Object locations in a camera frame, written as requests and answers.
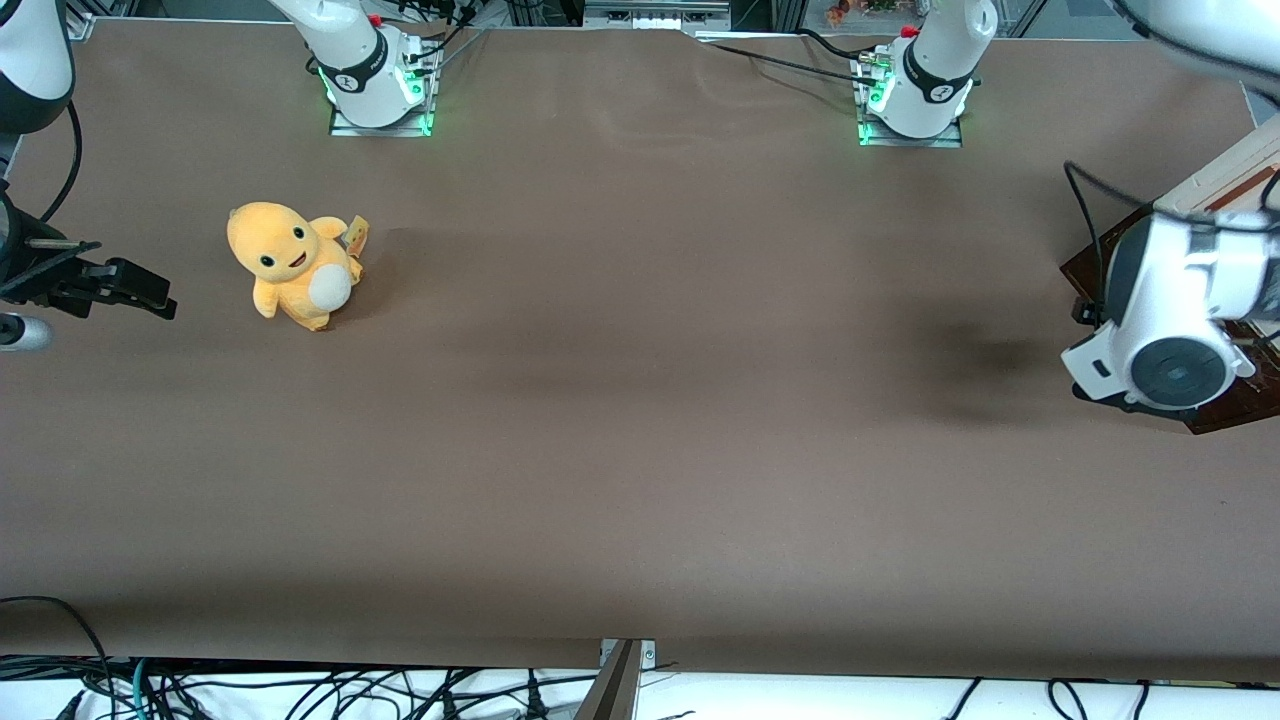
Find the stuffed animal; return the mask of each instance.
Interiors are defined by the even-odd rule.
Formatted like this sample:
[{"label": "stuffed animal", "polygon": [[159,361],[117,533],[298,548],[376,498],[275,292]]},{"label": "stuffed animal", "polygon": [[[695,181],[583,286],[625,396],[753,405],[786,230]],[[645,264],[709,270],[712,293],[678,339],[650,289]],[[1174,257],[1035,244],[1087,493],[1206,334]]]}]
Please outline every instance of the stuffed animal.
[{"label": "stuffed animal", "polygon": [[351,227],[338,218],[310,223],[275,202],[250,202],[232,210],[227,241],[241,265],[253,273],[253,306],[264,318],[275,309],[308,331],[329,325],[329,313],[351,297],[365,269],[356,258],[369,238],[369,223]]}]

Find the metal frame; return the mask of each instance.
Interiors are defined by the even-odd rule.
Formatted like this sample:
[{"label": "metal frame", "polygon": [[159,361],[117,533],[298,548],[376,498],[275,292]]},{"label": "metal frame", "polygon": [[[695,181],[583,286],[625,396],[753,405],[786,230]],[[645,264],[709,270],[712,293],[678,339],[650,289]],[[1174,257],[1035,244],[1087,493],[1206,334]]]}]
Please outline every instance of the metal frame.
[{"label": "metal frame", "polygon": [[632,720],[640,671],[653,667],[657,651],[653,641],[604,641],[600,644],[604,667],[586,691],[573,720]]}]

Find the robotic arm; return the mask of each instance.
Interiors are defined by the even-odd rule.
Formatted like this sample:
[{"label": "robotic arm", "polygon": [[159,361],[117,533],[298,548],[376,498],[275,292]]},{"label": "robotic arm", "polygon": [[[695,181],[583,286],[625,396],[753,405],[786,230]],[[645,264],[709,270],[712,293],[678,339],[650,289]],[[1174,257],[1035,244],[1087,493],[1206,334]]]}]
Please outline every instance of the robotic arm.
[{"label": "robotic arm", "polygon": [[[1280,91],[1280,3],[1160,0],[1116,10],[1180,64]],[[1221,320],[1280,320],[1280,213],[1156,209],[1116,243],[1097,329],[1062,352],[1082,400],[1188,420],[1256,368]]]},{"label": "robotic arm", "polygon": [[[44,129],[70,104],[76,70],[63,12],[63,0],[0,4],[0,132]],[[78,124],[76,128],[78,158]],[[0,181],[0,300],[32,302],[77,318],[87,318],[100,302],[173,319],[177,302],[169,299],[169,281],[123,258],[102,265],[84,259],[100,243],[68,240],[49,225],[56,202],[45,218],[35,218],[13,204],[8,188]],[[0,351],[37,350],[49,340],[44,320],[0,315]]]},{"label": "robotic arm", "polygon": [[[270,1],[306,38],[332,101],[352,123],[383,127],[424,102],[422,83],[406,82],[431,53],[420,38],[375,27],[358,0]],[[70,104],[76,69],[64,10],[64,0],[0,0],[0,133],[41,131]],[[36,218],[6,191],[0,181],[0,300],[77,318],[97,302],[173,319],[169,281],[122,258],[101,265],[84,259],[100,243],[68,240],[47,224],[52,209]],[[40,348],[50,337],[40,319],[0,314],[0,351]]]},{"label": "robotic arm", "polygon": [[358,0],[269,0],[302,33],[320,65],[334,106],[352,123],[380,128],[403,118],[426,96],[406,78],[426,72],[419,37],[375,27]]}]

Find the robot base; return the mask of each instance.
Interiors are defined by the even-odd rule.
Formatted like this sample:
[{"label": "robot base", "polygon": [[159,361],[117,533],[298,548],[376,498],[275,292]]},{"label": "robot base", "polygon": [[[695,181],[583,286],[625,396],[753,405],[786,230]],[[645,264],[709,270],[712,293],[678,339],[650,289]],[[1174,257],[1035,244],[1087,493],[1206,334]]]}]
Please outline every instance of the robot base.
[{"label": "robot base", "polygon": [[[330,90],[329,104],[333,105],[333,114],[329,118],[329,135],[334,137],[431,136],[435,126],[435,99],[440,94],[440,68],[444,64],[444,51],[436,50],[440,46],[439,41],[421,40],[415,36],[406,36],[406,40],[411,53],[430,54],[412,65],[406,65],[401,76],[406,96],[420,96],[421,101],[399,120],[380,128],[367,128],[357,126],[338,111]],[[422,77],[413,77],[413,74],[422,74]]]},{"label": "robot base", "polygon": [[887,145],[895,147],[961,147],[963,138],[960,136],[960,120],[951,120],[947,129],[942,133],[919,140],[915,137],[906,137],[899,135],[890,129],[884,120],[879,119],[874,113],[868,109],[872,102],[872,97],[884,91],[886,73],[888,72],[884,64],[877,63],[876,58],[882,56],[881,50],[887,50],[887,46],[882,45],[877,47],[877,53],[869,55],[867,59],[869,63],[859,60],[850,60],[849,69],[852,72],[854,77],[869,77],[876,79],[876,86],[867,86],[861,83],[854,83],[854,101],[858,105],[858,143],[859,145]]},{"label": "robot base", "polygon": [[1193,423],[1199,416],[1199,413],[1192,407],[1188,410],[1157,410],[1139,402],[1129,402],[1125,400],[1125,393],[1116,393],[1111,397],[1103,397],[1101,400],[1093,400],[1084,392],[1080,386],[1071,383],[1071,395],[1076,400],[1083,400],[1085,402],[1093,402],[1094,405],[1106,405],[1107,407],[1119,407],[1125,413],[1137,413],[1139,415],[1151,415],[1153,418],[1161,418],[1164,420],[1176,420],[1179,423]]}]

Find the brown tabletop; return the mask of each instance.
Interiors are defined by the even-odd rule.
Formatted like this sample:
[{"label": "brown tabletop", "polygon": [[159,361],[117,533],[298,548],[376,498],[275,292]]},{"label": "brown tabletop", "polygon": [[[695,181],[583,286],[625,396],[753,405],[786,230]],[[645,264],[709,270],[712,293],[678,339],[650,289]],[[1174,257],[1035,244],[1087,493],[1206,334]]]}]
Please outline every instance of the brown tabletop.
[{"label": "brown tabletop", "polygon": [[[860,147],[840,81],[509,31],[447,67],[435,137],[365,140],[326,136],[288,26],[76,50],[55,225],[179,310],[37,309],[55,348],[3,357],[0,592],[109,652],[1280,676],[1280,425],[1193,438],[1057,359],[1061,163],[1160,193],[1248,132],[1239,86],[996,42],[963,150]],[[19,205],[69,137],[24,140]],[[332,332],[255,313],[224,238],[252,200],[369,219]],[[87,651],[19,612],[6,650]]]}]

